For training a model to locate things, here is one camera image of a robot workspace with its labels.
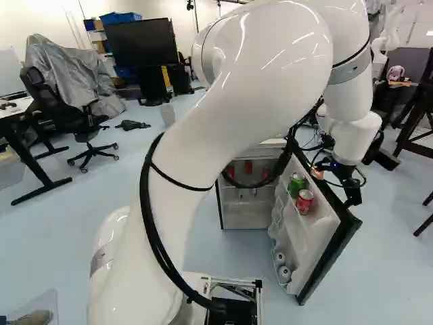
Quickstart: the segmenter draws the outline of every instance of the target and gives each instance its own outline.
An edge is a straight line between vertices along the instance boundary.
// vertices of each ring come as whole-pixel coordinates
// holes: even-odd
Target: blue crate
[[[136,20],[141,20],[141,15],[135,12],[127,12],[125,14],[120,14],[118,12],[111,12],[106,15],[102,15],[99,18],[102,20],[103,25],[118,24],[120,22],[134,22]]]
[[[133,78],[133,73],[128,68],[122,68],[120,66],[114,66],[114,70],[116,71],[116,74],[120,78]]]
[[[85,19],[85,20],[83,20],[84,27],[86,28],[87,31],[95,30],[94,21],[95,20],[93,20],[93,19]]]
[[[105,41],[102,41],[102,44],[104,45],[104,49],[106,49],[106,53],[112,53],[112,48],[110,45],[110,42],[106,39]]]

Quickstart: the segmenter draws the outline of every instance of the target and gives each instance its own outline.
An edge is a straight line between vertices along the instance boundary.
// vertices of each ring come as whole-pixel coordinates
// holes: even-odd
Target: computer monitor
[[[402,66],[405,68],[405,76],[411,77],[414,83],[419,83],[426,69],[430,49],[399,47],[386,55],[389,58],[388,69],[392,66]]]
[[[104,28],[118,66],[145,68],[179,62],[168,18],[110,24]]]

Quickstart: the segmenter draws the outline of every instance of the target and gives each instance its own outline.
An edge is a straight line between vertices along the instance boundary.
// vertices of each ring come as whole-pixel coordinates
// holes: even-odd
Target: gray cloth cover
[[[47,84],[57,89],[68,105],[81,109],[99,98],[91,107],[95,115],[113,118],[126,110],[114,93],[99,54],[93,49],[66,48],[33,34],[27,37],[25,64],[37,67]]]

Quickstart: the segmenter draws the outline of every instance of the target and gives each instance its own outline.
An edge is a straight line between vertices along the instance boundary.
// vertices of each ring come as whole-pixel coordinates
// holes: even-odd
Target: person's shoe
[[[34,312],[24,315],[17,320],[9,320],[7,325],[48,325],[53,317],[49,310],[35,310]]]

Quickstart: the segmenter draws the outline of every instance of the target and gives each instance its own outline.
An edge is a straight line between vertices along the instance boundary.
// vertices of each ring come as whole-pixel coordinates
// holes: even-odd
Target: light blue floor
[[[178,116],[203,94],[176,97]],[[11,207],[10,201],[39,183],[26,170],[23,181],[0,191],[0,314],[55,288],[61,325],[85,324],[91,247],[102,219],[128,205],[137,192],[139,170],[150,142],[163,130],[158,108],[128,103],[111,120],[150,123],[152,128],[101,131],[95,145],[118,142],[119,161],[96,157],[88,174],[65,160],[83,151],[72,136],[57,146],[70,150],[41,161],[53,178],[73,176],[72,184]],[[396,134],[387,131],[393,149]],[[300,131],[306,142],[308,131]],[[201,204],[188,242],[185,269],[216,276],[254,276],[265,280],[265,324],[431,324],[433,301],[433,226],[419,238],[412,232],[433,212],[422,200],[433,190],[433,160],[402,152],[394,172],[376,163],[362,170],[368,177],[364,203],[351,209],[361,229],[304,307],[275,282],[269,239],[262,231],[222,232],[212,192]]]

